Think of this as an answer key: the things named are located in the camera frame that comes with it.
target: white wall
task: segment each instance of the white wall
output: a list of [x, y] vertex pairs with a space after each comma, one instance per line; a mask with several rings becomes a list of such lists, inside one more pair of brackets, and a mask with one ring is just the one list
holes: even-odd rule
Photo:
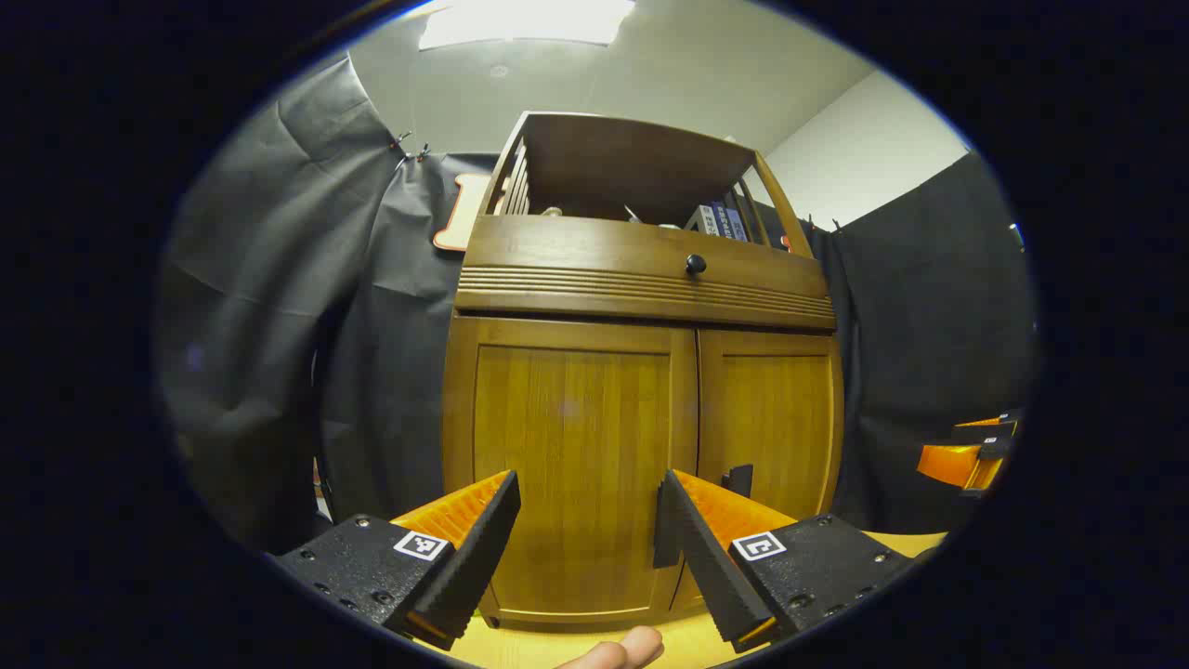
[[[800, 217], [833, 229], [920, 185], [967, 153], [945, 120], [876, 70], [765, 154]], [[748, 185], [772, 203], [754, 172]]]

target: cabinet door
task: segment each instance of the cabinet door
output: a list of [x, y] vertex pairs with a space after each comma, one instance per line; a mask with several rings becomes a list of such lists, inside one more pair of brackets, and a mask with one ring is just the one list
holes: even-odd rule
[[[842, 371], [833, 337], [698, 330], [700, 479], [753, 465], [751, 499], [793, 518], [826, 511], [842, 448]], [[700, 602], [688, 570], [674, 610]]]
[[535, 623], [666, 612], [656, 488], [696, 467], [692, 329], [458, 316], [443, 397], [447, 490], [515, 469], [521, 511], [485, 617]]

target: wooden cabinet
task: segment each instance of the wooden cabinet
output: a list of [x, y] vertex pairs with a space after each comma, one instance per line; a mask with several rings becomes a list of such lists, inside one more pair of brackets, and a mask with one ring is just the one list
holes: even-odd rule
[[483, 613], [537, 623], [648, 618], [678, 568], [653, 569], [656, 486], [693, 471], [692, 329], [457, 317], [446, 487], [515, 469], [521, 512]]
[[[753, 168], [791, 251], [756, 225]], [[658, 225], [724, 198], [756, 242]], [[624, 204], [644, 222], [624, 220]], [[541, 215], [549, 207], [565, 215]], [[489, 621], [647, 623], [697, 606], [684, 567], [652, 568], [667, 469], [718, 484], [750, 463], [756, 500], [794, 518], [829, 507], [842, 425], [833, 308], [754, 150], [526, 113], [484, 194], [454, 309], [446, 490], [509, 468], [521, 485], [480, 602]]]
[[[751, 499], [793, 518], [830, 506], [842, 442], [842, 372], [832, 337], [700, 329], [697, 475], [718, 484], [751, 465]], [[682, 570], [673, 608], [702, 594]]]

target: ceiling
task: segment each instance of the ceiling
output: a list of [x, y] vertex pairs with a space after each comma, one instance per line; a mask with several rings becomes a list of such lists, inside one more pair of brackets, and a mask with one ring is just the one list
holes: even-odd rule
[[359, 78], [411, 149], [498, 152], [521, 112], [586, 112], [731, 135], [768, 152], [872, 65], [746, 0], [637, 0], [609, 46], [484, 42], [417, 51], [427, 17], [351, 49]]

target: black knob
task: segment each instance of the black knob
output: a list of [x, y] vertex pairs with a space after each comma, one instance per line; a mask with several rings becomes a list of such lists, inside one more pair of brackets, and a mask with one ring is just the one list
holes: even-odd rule
[[702, 273], [706, 271], [706, 259], [698, 253], [690, 253], [690, 257], [685, 258], [685, 270], [690, 273]]

